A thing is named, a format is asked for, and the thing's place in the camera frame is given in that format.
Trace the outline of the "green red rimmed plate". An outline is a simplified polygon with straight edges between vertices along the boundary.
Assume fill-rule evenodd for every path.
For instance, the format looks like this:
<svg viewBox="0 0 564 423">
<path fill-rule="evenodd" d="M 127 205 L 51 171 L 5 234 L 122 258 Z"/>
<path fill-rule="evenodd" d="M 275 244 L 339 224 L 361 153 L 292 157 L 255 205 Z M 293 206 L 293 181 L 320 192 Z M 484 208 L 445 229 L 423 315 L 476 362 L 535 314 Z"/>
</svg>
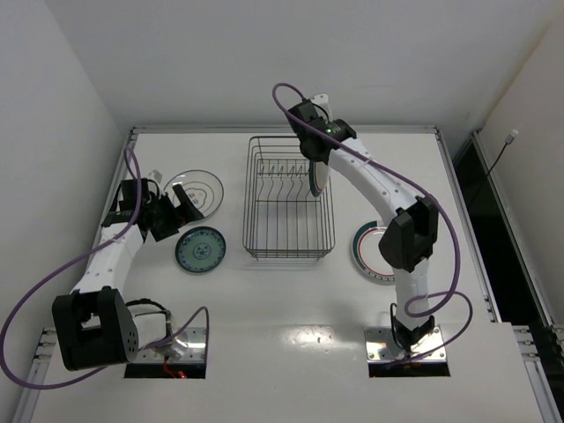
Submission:
<svg viewBox="0 0 564 423">
<path fill-rule="evenodd" d="M 311 160 L 308 165 L 308 183 L 313 197 L 319 197 L 330 179 L 330 168 L 322 161 Z"/>
<path fill-rule="evenodd" d="M 352 259 L 357 269 L 374 283 L 393 286 L 394 271 L 379 250 L 379 242 L 386 229 L 387 227 L 377 220 L 361 226 L 352 238 Z"/>
</svg>

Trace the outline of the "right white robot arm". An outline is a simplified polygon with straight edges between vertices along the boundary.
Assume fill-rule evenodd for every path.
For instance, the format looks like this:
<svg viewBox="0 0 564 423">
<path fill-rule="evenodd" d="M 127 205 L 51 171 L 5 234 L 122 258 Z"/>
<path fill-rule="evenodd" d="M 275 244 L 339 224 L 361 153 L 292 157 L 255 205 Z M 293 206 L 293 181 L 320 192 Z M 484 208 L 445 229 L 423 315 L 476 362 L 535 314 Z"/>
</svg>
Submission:
<svg viewBox="0 0 564 423">
<path fill-rule="evenodd" d="M 396 178 L 370 164 L 373 159 L 345 121 L 326 121 L 311 100 L 290 108 L 287 120 L 301 153 L 344 176 L 375 208 L 386 227 L 378 249 L 392 270 L 397 296 L 391 318 L 397 345 L 406 353 L 434 327 L 429 310 L 428 259 L 438 235 L 438 211 Z"/>
</svg>

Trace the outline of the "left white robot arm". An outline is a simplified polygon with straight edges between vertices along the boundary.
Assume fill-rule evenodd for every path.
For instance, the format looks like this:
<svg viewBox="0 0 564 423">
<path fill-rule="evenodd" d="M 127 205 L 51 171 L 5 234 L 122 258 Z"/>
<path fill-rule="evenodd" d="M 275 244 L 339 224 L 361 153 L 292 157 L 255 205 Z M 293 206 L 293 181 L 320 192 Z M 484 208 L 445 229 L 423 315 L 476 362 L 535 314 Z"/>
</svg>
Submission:
<svg viewBox="0 0 564 423">
<path fill-rule="evenodd" d="M 149 185 L 146 178 L 121 181 L 84 276 L 53 302 L 58 344 L 70 371 L 131 363 L 143 350 L 173 360 L 188 351 L 186 335 L 173 333 L 169 310 L 134 315 L 122 298 L 130 267 L 148 236 L 162 241 L 204 217 L 181 186 L 174 187 L 179 201 L 174 205 L 168 194 L 151 191 Z"/>
</svg>

